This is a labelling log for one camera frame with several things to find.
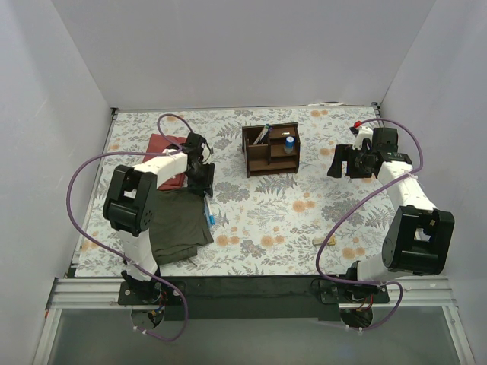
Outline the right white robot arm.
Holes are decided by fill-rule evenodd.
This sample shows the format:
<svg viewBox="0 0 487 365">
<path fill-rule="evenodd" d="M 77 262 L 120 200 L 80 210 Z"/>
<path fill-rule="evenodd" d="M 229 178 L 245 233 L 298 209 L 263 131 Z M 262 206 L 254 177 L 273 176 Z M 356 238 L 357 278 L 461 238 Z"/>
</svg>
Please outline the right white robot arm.
<svg viewBox="0 0 487 365">
<path fill-rule="evenodd" d="M 375 176 L 396 209 L 381 252 L 354 262 L 345 274 L 330 278 L 345 286 L 345 295 L 358 303 L 396 278 L 439 275 L 447 261 L 455 220 L 422 191 L 410 157 L 399 152 L 396 129 L 355 124 L 351 130 L 355 142 L 336 146 L 328 176 Z"/>
</svg>

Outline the green capped white pen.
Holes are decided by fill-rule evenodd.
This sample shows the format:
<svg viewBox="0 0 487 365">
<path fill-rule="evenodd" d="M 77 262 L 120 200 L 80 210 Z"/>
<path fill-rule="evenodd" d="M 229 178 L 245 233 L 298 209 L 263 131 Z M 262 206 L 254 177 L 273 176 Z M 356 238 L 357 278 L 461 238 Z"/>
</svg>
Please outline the green capped white pen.
<svg viewBox="0 0 487 365">
<path fill-rule="evenodd" d="M 256 144 L 261 144 L 262 143 L 262 140 L 265 138 L 267 132 L 269 131 L 269 124 L 265 124 L 262 128 L 262 130 L 260 131 L 260 133 L 258 134 L 258 136 L 256 137 L 255 141 L 254 141 L 254 145 Z"/>
</svg>

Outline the blue grey stamp cylinder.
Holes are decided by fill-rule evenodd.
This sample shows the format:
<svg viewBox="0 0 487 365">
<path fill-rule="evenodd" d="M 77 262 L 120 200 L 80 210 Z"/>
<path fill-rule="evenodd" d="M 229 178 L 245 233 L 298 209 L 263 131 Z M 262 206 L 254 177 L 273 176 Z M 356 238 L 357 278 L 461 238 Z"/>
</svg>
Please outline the blue grey stamp cylinder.
<svg viewBox="0 0 487 365">
<path fill-rule="evenodd" d="M 284 152 L 286 154 L 291 154 L 294 149 L 295 138 L 293 136 L 288 136 L 285 139 Z"/>
</svg>

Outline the clear long pen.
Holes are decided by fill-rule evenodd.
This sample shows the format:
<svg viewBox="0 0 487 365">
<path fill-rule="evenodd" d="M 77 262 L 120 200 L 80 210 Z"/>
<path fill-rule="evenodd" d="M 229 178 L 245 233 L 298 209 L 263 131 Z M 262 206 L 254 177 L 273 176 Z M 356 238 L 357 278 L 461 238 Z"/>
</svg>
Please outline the clear long pen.
<svg viewBox="0 0 487 365">
<path fill-rule="evenodd" d="M 266 133 L 267 128 L 264 126 L 262 130 L 259 132 L 257 135 L 256 139 L 253 142 L 253 145 L 257 145 L 260 142 L 260 139 L 263 137 L 263 135 Z"/>
</svg>

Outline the brown wooden desk organizer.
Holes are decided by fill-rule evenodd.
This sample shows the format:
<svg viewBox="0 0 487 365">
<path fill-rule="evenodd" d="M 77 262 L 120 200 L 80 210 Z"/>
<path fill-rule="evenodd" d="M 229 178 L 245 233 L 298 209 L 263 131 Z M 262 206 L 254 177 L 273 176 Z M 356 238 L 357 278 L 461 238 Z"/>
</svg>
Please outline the brown wooden desk organizer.
<svg viewBox="0 0 487 365">
<path fill-rule="evenodd" d="M 247 177 L 283 173 L 297 173 L 300 165 L 301 141 L 298 123 L 290 122 L 269 125 L 272 131 L 266 144 L 253 145 L 264 125 L 244 126 L 242 131 L 242 152 L 247 168 Z M 291 154 L 284 152 L 285 139 L 295 138 Z"/>
</svg>

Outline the blue capped white pen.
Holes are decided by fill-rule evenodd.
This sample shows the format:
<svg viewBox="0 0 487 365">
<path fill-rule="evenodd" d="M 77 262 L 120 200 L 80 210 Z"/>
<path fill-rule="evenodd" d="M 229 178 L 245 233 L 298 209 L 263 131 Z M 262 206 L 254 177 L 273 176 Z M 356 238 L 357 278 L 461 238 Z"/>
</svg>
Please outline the blue capped white pen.
<svg viewBox="0 0 487 365">
<path fill-rule="evenodd" d="M 214 226 L 215 225 L 215 217 L 214 217 L 212 210 L 211 210 L 210 198 L 207 195 L 205 195 L 205 197 L 204 197 L 204 202 L 205 202 L 205 215 L 207 217 L 208 225 Z"/>
</svg>

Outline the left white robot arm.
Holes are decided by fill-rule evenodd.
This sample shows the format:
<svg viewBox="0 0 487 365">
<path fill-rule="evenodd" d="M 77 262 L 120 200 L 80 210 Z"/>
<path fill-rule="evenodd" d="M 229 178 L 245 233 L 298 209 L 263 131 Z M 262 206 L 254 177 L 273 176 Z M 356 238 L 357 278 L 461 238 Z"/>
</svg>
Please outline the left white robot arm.
<svg viewBox="0 0 487 365">
<path fill-rule="evenodd" d="M 143 303 L 156 303 L 162 294 L 161 284 L 152 277 L 160 270 L 149 235 L 158 187 L 183 173 L 192 194 L 211 197 L 215 165 L 206 161 L 211 154 L 207 140 L 190 132 L 183 144 L 171 143 L 161 156 L 133 167 L 119 165 L 113 171 L 103 216 L 123 245 L 127 269 L 122 277 Z"/>
</svg>

